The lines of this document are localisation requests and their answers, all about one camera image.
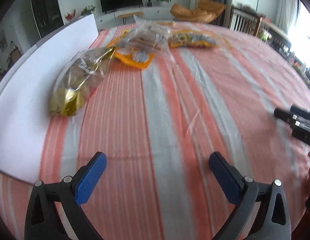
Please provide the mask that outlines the yellow bordered snack pouch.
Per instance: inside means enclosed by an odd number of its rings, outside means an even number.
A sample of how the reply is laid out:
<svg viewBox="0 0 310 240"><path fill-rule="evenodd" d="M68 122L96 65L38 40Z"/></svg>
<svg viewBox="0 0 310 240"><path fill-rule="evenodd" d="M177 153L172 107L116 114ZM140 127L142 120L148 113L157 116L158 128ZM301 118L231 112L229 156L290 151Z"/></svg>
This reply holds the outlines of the yellow bordered snack pouch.
<svg viewBox="0 0 310 240"><path fill-rule="evenodd" d="M179 30L174 31L169 38L168 45L170 48L194 47L209 48L216 47L216 40L208 33L196 30Z"/></svg>

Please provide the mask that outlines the gold clear cookie bag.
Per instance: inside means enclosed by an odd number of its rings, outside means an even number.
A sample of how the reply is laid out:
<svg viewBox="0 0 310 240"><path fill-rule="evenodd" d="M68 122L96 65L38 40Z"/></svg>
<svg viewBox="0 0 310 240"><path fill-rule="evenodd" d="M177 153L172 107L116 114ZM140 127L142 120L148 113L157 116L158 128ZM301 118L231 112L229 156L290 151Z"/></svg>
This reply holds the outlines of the gold clear cookie bag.
<svg viewBox="0 0 310 240"><path fill-rule="evenodd" d="M78 52L62 69L55 82L49 101L50 114L75 116L105 79L114 53L114 47Z"/></svg>

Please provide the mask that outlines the orange bordered snack pouch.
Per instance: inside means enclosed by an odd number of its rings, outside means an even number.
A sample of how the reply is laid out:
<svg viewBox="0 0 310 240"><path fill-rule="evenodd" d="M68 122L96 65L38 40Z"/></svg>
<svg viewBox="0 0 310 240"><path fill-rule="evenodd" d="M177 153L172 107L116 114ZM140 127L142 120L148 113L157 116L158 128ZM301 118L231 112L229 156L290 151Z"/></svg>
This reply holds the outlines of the orange bordered snack pouch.
<svg viewBox="0 0 310 240"><path fill-rule="evenodd" d="M109 42L106 47L115 48L113 56L123 64L143 70L150 65L154 55L137 48L120 47L119 45L132 31L124 30L119 37Z"/></svg>

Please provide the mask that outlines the dark wooden dining chair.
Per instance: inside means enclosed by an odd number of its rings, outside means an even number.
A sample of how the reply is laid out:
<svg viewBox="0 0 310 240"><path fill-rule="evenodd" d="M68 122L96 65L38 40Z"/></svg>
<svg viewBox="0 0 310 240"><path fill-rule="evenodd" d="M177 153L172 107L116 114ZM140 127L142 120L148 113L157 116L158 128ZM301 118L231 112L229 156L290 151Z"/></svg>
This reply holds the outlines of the dark wooden dining chair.
<svg viewBox="0 0 310 240"><path fill-rule="evenodd" d="M232 31L257 36L263 18L261 15L242 7L231 5L228 28Z"/></svg>

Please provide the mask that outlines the white cardboard box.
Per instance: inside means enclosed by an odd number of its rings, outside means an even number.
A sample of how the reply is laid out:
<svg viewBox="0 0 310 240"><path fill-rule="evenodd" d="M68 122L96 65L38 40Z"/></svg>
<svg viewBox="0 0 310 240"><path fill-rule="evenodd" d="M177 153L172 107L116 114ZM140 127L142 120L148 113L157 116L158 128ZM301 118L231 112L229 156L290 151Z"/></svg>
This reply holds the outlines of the white cardboard box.
<svg viewBox="0 0 310 240"><path fill-rule="evenodd" d="M0 171L33 183L50 118L48 102L64 66L98 37L93 15L64 25L37 42L0 81Z"/></svg>

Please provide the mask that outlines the striped orange grey tablecloth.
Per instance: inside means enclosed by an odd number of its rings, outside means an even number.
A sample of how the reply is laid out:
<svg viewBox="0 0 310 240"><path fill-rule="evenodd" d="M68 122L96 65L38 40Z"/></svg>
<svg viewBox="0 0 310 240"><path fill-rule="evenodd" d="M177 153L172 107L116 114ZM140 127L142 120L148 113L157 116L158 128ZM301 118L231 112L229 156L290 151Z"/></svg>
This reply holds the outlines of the striped orange grey tablecloth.
<svg viewBox="0 0 310 240"><path fill-rule="evenodd" d="M307 146L274 119L276 107L310 109L297 72L257 38L180 23L225 38L176 48L145 70L115 61L73 119L49 119L35 178L58 182L98 151L107 168L83 210L104 239L211 239L233 210L208 168L220 152L241 174L282 181L291 226L305 209Z"/></svg>

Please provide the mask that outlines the orange lounge chair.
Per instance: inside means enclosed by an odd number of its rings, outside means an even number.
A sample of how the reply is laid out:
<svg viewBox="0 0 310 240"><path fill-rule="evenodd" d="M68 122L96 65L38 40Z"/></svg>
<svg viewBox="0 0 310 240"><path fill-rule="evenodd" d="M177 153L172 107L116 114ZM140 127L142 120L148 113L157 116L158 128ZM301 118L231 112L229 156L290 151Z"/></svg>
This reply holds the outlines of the orange lounge chair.
<svg viewBox="0 0 310 240"><path fill-rule="evenodd" d="M218 18L226 9L226 5L211 0L199 0L195 9L187 9L179 4L171 7L170 13L179 21L210 23Z"/></svg>

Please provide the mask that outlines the clear bag brown biscuits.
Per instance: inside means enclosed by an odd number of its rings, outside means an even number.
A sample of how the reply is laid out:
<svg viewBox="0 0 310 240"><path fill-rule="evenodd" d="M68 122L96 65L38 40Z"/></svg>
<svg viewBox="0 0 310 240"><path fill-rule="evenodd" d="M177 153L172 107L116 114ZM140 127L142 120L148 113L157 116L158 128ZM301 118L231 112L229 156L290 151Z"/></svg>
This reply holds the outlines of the clear bag brown biscuits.
<svg viewBox="0 0 310 240"><path fill-rule="evenodd" d="M168 41L172 32L168 26L138 16L134 16L134 20L133 31L119 43L120 47L137 48L148 53L170 53Z"/></svg>

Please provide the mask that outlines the small wooden bench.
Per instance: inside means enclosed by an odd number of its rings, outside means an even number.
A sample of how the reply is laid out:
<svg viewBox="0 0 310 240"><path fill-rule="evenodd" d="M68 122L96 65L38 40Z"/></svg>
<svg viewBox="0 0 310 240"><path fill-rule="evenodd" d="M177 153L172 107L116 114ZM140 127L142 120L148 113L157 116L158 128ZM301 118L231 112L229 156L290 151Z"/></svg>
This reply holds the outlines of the small wooden bench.
<svg viewBox="0 0 310 240"><path fill-rule="evenodd" d="M143 16L143 15L144 13L142 11L137 11L137 12L130 12L128 14L118 15L117 18L122 19L122 23L123 25L125 25L127 23L127 18L134 17L134 16Z"/></svg>

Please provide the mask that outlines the red flower vase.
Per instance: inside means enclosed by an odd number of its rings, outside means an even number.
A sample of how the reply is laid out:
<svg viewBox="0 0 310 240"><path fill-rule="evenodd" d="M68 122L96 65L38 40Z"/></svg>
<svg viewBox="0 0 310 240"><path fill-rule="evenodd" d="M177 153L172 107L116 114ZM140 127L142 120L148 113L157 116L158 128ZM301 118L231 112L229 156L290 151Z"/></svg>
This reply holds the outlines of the red flower vase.
<svg viewBox="0 0 310 240"><path fill-rule="evenodd" d="M76 18L76 9L73 9L72 12L67 12L65 15L64 15L64 18L66 20L67 23L70 23L72 22L73 20L75 20Z"/></svg>

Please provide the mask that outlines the green plant beside flowers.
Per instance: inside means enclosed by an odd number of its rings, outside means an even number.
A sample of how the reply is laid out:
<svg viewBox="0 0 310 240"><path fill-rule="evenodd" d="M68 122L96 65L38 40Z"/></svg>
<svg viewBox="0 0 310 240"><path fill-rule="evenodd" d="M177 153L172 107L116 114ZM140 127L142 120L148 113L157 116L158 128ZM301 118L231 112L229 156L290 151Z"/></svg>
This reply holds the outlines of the green plant beside flowers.
<svg viewBox="0 0 310 240"><path fill-rule="evenodd" d="M81 11L80 16L87 16L93 14L95 9L96 7L94 5L85 6Z"/></svg>

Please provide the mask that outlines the black tall cabinet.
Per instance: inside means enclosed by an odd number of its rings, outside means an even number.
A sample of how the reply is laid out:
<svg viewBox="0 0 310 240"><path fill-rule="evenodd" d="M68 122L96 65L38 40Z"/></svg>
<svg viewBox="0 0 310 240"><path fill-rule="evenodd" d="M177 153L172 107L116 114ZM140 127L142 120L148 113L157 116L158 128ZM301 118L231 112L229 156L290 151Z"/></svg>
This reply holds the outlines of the black tall cabinet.
<svg viewBox="0 0 310 240"><path fill-rule="evenodd" d="M58 0L31 0L31 4L41 38L64 25Z"/></svg>

